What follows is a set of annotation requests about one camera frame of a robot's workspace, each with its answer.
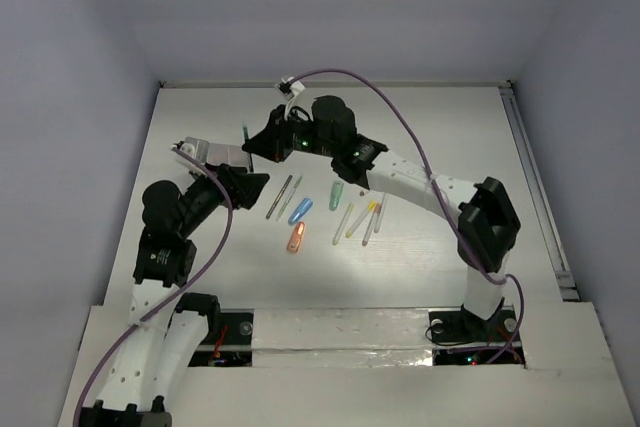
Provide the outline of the light green pen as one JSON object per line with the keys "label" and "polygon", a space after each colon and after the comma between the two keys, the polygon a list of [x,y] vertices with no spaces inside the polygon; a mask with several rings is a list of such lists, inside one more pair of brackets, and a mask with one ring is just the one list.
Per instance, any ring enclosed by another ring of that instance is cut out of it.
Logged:
{"label": "light green pen", "polygon": [[279,209],[279,211],[278,211],[278,214],[277,214],[277,216],[276,216],[276,221],[280,221],[280,219],[282,218],[282,216],[283,216],[283,214],[285,213],[285,211],[286,211],[286,209],[287,209],[287,207],[288,207],[289,203],[291,202],[291,200],[292,200],[293,196],[296,194],[296,191],[297,191],[297,189],[298,189],[299,185],[301,184],[302,180],[303,180],[303,175],[300,175],[300,176],[296,179],[295,183],[293,184],[293,187],[291,188],[291,190],[290,190],[290,192],[288,193],[288,195],[287,195],[287,197],[286,197],[286,199],[285,199],[284,203],[281,205],[281,207],[280,207],[280,209]]}

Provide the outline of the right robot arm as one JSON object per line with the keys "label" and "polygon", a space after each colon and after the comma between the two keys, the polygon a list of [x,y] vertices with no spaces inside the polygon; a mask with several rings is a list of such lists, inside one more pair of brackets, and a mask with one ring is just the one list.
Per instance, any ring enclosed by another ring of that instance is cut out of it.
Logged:
{"label": "right robot arm", "polygon": [[407,201],[449,222],[467,265],[460,326],[482,339],[497,325],[504,305],[504,262],[521,222],[504,185],[437,175],[360,134],[353,111],[336,96],[318,97],[311,109],[280,105],[266,126],[245,140],[243,151],[280,163],[293,152],[327,157],[346,183]]}

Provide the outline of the black pen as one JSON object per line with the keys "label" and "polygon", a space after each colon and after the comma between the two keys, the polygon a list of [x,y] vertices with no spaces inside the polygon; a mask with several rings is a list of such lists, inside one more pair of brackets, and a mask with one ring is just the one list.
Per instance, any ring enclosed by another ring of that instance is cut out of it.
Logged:
{"label": "black pen", "polygon": [[281,189],[279,190],[278,194],[276,195],[273,203],[269,207],[269,210],[267,211],[266,216],[265,216],[266,220],[269,220],[272,217],[277,205],[279,204],[279,202],[281,201],[281,199],[284,196],[285,192],[287,191],[292,179],[293,179],[293,175],[289,174],[287,176],[284,184],[282,185]]}

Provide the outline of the blue correction tape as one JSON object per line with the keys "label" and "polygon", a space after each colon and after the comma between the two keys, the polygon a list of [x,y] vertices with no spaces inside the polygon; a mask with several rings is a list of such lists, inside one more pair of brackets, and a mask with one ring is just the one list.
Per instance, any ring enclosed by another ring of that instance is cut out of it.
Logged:
{"label": "blue correction tape", "polygon": [[289,225],[295,225],[302,220],[302,218],[310,211],[313,206],[313,201],[305,197],[301,200],[298,206],[294,209],[288,218]]}

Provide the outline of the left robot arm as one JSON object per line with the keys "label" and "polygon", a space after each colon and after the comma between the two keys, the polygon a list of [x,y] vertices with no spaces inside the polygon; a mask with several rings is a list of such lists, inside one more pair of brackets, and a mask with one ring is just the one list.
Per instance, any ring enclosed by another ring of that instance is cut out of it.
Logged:
{"label": "left robot arm", "polygon": [[85,385],[75,426],[169,426],[170,403],[201,342],[221,330],[219,300],[190,291],[197,247],[191,234],[217,208],[251,209],[270,177],[221,164],[186,189],[169,180],[143,195],[144,228],[133,271],[127,328],[97,365],[109,373],[92,405]]}

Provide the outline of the green correction tape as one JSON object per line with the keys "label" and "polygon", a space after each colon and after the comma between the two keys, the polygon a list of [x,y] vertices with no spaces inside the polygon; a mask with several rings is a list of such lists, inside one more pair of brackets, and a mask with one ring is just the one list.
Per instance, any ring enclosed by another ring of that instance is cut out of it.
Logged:
{"label": "green correction tape", "polygon": [[329,196],[329,210],[334,212],[338,209],[341,196],[344,189],[344,183],[342,181],[334,181],[331,187]]}

